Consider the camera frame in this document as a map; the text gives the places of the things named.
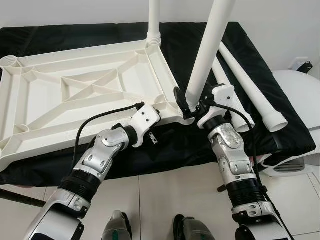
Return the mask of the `grey left robot foot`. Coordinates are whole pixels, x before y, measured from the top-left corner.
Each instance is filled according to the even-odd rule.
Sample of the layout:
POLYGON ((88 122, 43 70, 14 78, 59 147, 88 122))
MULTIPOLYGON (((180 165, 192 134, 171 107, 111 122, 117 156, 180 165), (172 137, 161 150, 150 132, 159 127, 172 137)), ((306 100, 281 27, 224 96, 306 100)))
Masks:
POLYGON ((115 210, 107 222, 101 240, 133 240, 131 223, 125 212, 115 210))

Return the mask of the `white plastic table top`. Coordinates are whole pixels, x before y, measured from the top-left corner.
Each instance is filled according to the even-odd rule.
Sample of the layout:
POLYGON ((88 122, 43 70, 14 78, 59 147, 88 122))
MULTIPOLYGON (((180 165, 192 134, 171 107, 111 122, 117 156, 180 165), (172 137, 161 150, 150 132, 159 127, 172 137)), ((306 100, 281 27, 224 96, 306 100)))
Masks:
POLYGON ((100 131, 124 124, 133 105, 146 103, 160 125, 183 119, 178 86, 159 45, 145 39, 48 54, 0 58, 0 172, 12 163, 87 144, 100 131))

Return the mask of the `white plastic table leg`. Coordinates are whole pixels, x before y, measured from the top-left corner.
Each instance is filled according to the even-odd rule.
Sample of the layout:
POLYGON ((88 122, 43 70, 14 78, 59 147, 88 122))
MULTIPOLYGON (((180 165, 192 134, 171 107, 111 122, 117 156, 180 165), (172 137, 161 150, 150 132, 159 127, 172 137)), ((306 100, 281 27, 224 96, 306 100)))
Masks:
POLYGON ((265 97, 262 91, 255 85, 253 80, 249 77, 249 74, 240 65, 238 60, 233 57, 233 54, 226 47, 224 43, 220 43, 219 52, 221 53, 224 61, 230 67, 234 76, 249 96, 250 101, 254 107, 258 110, 262 117, 263 125, 271 133, 282 130, 288 125, 288 121, 281 112, 275 110, 274 106, 271 105, 269 100, 265 97))
POLYGON ((185 97, 191 108, 199 100, 237 0, 214 0, 196 56, 185 97))
POLYGON ((240 102, 237 91, 231 84, 218 58, 215 58, 212 64, 212 72, 217 84, 222 85, 222 90, 217 90, 218 86, 215 86, 212 90, 213 94, 222 93, 221 97, 215 98, 215 103, 238 111, 239 114, 231 110, 231 124, 238 133, 246 133, 255 126, 255 123, 240 102))
POLYGON ((158 45, 162 41, 162 34, 160 33, 160 0, 149 0, 148 3, 146 42, 148 45, 158 45))

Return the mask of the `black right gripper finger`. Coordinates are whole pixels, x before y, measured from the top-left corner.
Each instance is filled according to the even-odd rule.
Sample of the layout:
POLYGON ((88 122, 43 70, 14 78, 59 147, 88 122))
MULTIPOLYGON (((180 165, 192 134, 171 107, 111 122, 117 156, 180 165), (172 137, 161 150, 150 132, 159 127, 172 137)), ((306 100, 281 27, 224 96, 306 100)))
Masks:
POLYGON ((183 115, 189 115, 190 114, 190 107, 188 104, 188 101, 186 100, 185 93, 180 89, 180 87, 176 86, 173 88, 174 98, 176 100, 176 103, 181 110, 183 115))

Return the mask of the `grey robot foot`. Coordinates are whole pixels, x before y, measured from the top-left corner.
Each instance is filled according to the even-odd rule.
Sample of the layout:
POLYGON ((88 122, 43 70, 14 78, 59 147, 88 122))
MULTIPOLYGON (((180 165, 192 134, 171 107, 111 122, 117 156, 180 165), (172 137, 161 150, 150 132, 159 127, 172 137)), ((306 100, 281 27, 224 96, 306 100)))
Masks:
POLYGON ((194 217, 176 215, 173 219, 173 240, 216 240, 212 231, 194 217))
POLYGON ((131 223, 125 212, 115 210, 107 222, 101 240, 133 240, 131 223))

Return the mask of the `grey right robot foot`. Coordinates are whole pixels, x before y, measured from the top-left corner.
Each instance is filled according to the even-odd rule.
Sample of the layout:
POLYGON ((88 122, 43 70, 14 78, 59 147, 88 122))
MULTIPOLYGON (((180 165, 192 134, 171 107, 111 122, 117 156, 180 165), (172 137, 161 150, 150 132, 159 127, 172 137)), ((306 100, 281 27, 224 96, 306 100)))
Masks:
POLYGON ((173 240, 216 240, 212 231, 194 217, 176 215, 173 219, 173 240))

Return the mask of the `wall socket black plug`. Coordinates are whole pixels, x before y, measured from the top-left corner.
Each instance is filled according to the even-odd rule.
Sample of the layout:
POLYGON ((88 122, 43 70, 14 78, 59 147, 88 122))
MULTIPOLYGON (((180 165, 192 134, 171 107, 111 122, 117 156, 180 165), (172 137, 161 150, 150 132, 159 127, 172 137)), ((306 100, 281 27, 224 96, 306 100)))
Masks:
POLYGON ((295 57, 293 63, 291 64, 290 70, 308 74, 313 67, 313 63, 308 57, 295 57))

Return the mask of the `black padded bed cover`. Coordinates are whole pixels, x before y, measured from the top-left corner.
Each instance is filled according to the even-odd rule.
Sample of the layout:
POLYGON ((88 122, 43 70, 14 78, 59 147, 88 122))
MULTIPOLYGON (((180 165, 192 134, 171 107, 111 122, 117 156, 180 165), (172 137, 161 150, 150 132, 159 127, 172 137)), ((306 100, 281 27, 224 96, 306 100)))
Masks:
MULTIPOLYGON (((161 50, 180 87, 188 84, 205 23, 166 22, 160 25, 161 50)), ((146 23, 93 23, 0 29, 0 58, 29 57, 55 51, 75 50, 93 46, 142 41, 146 38, 146 23)), ((258 155, 267 154, 268 165, 310 153, 316 144, 306 124, 297 114, 290 99, 275 80, 260 52, 250 39, 247 28, 230 22, 222 42, 240 63, 254 84, 277 112, 288 122, 279 131, 270 132, 261 115, 244 91, 238 93, 243 108, 254 120, 253 134, 243 134, 246 149, 253 149, 256 140, 258 155)), ((166 124, 153 128, 157 143, 144 142, 139 148, 119 153, 108 179, 130 178, 155 174, 215 162, 217 159, 206 133, 195 125, 166 124)), ((53 151, 11 163, 0 172, 0 185, 26 187, 59 186, 71 171, 73 149, 53 151)))

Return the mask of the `white dome appliance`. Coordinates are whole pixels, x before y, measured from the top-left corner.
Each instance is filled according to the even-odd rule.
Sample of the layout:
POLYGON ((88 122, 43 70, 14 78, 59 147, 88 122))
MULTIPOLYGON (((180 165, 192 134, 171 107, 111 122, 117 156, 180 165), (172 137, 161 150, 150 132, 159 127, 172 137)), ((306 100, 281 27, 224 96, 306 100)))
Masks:
POLYGON ((320 167, 320 80, 294 70, 277 70, 273 76, 311 134, 315 150, 290 157, 264 172, 272 178, 313 173, 320 167))

